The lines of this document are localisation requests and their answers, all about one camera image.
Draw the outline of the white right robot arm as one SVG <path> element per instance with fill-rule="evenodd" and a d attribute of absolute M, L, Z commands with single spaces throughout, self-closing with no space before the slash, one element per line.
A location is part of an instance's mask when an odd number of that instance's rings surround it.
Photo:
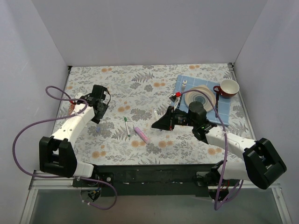
<path fill-rule="evenodd" d="M 211 169 L 211 179 L 216 185 L 235 179 L 251 181 L 258 188 L 267 189 L 287 171 L 285 163 L 268 139 L 246 139 L 223 131 L 221 126 L 207 119 L 206 110 L 200 102 L 192 102 L 188 112 L 169 106 L 165 115 L 151 127 L 171 131 L 176 125 L 191 126 L 197 140 L 226 149 L 243 159 L 240 163 L 221 161 L 215 165 Z"/>

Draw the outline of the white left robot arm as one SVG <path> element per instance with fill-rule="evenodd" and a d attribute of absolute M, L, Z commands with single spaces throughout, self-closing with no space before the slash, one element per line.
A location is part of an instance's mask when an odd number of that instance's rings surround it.
<path fill-rule="evenodd" d="M 41 171 L 67 178 L 83 177 L 90 187 L 99 183 L 99 174 L 93 171 L 94 165 L 78 161 L 73 146 L 88 122 L 98 124 L 103 118 L 108 109 L 104 100 L 109 94 L 106 87 L 96 84 L 91 93 L 77 94 L 79 99 L 71 101 L 71 117 L 66 118 L 50 137 L 42 137 L 39 142 Z"/>

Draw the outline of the white green-tipped marker pen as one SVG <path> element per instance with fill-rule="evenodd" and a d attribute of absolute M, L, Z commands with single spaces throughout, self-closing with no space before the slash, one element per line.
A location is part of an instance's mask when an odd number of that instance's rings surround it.
<path fill-rule="evenodd" d="M 125 121 L 125 126 L 126 126 L 127 135 L 128 135 L 128 137 L 130 137 L 130 131 L 129 131 L 129 128 L 128 128 L 128 122 L 127 121 Z"/>

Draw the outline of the pink highlighter pen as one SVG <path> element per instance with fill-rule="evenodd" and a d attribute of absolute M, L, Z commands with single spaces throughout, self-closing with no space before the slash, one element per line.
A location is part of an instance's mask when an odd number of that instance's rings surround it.
<path fill-rule="evenodd" d="M 150 139 L 141 131 L 140 128 L 134 127 L 134 130 L 146 144 L 150 143 Z"/>

